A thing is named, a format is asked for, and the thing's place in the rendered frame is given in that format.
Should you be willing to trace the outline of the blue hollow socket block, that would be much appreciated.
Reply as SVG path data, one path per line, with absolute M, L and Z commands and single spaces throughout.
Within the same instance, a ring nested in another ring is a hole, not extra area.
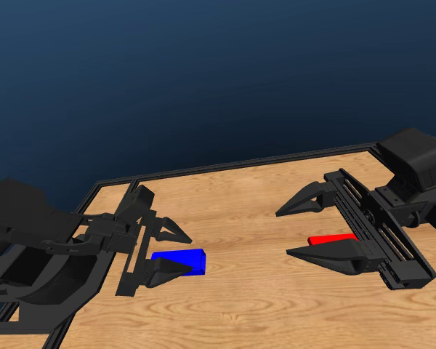
M 202 249 L 183 249 L 152 253 L 151 259 L 168 259 L 192 268 L 183 276 L 202 276 L 206 273 L 206 253 Z

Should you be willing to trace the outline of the thin red peg bar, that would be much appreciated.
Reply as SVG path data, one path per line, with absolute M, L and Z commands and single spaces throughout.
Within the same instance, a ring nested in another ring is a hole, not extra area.
M 349 240 L 353 239 L 355 241 L 358 240 L 358 238 L 353 233 L 348 234 L 336 234 L 336 235 L 323 235 L 323 236 L 310 236 L 307 239 L 307 242 L 310 246 L 317 245 L 317 244 L 325 244 L 335 241 L 343 241 L 343 240 Z

